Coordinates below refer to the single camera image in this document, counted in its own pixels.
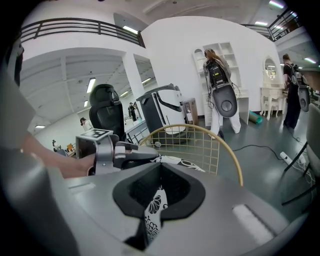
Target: balcony railing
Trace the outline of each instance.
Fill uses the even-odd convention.
[[[140,32],[132,33],[120,26],[87,18],[51,18],[28,24],[21,28],[21,41],[58,33],[93,33],[116,37],[145,48]]]
[[[299,22],[298,15],[289,8],[279,15],[278,18],[269,26],[252,24],[242,25],[260,33],[273,42],[302,26]]]

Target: white panel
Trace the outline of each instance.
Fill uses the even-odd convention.
[[[59,60],[44,62],[21,72],[20,90],[25,97],[48,85],[62,81]]]
[[[95,74],[112,74],[121,65],[122,60],[110,55],[83,55],[66,58],[67,79]]]
[[[45,117],[51,122],[59,120],[72,112],[62,85],[50,87],[46,91],[31,97],[28,101],[36,110],[37,115]]]

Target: black seat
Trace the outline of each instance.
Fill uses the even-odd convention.
[[[89,116],[96,129],[111,130],[126,140],[124,112],[119,96],[110,84],[97,85],[90,94]]]

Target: white pants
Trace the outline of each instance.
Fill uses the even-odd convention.
[[[216,106],[212,109],[211,129],[210,131],[218,135],[220,124],[222,124],[223,117],[218,113]],[[231,127],[233,131],[238,134],[240,132],[241,123],[239,118],[239,106],[234,116],[230,117]]]

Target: floral patterned fabric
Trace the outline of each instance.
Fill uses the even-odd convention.
[[[199,166],[195,165],[194,163],[187,160],[183,160],[178,157],[174,157],[174,156],[159,155],[157,158],[153,159],[151,162],[176,164],[176,165],[192,168],[200,172],[204,172],[203,169],[201,169]],[[161,229],[160,213],[162,210],[166,208],[168,208],[167,195],[164,188],[161,185],[159,189],[156,191],[153,197],[153,200],[149,203],[148,207],[144,211],[145,229],[146,229],[149,243],[151,243],[152,240],[154,240],[155,237],[160,232],[160,229]]]

